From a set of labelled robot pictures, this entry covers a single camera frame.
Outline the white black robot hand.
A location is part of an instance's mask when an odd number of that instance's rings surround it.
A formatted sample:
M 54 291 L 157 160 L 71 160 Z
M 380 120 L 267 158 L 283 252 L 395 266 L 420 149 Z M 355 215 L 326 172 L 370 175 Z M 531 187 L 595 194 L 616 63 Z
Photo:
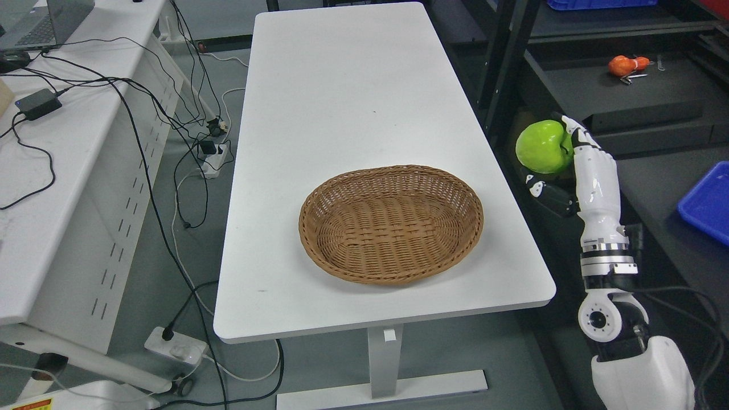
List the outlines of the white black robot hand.
M 542 175 L 549 174 L 535 173 L 523 166 L 522 177 L 527 189 L 533 198 L 557 215 L 581 217 L 585 223 L 582 247 L 627 248 L 629 240 L 620 225 L 620 189 L 614 158 L 576 120 L 562 114 L 554 120 L 562 122 L 572 137 L 576 194 L 568 194 L 541 179 Z

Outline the white robot base unit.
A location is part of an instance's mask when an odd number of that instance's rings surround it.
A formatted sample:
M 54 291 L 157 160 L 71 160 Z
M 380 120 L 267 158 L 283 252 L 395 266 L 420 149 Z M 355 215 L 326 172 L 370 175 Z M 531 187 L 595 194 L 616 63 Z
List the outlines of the white robot base unit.
M 2 409 L 151 409 L 159 405 L 135 387 L 104 380 L 37 395 Z

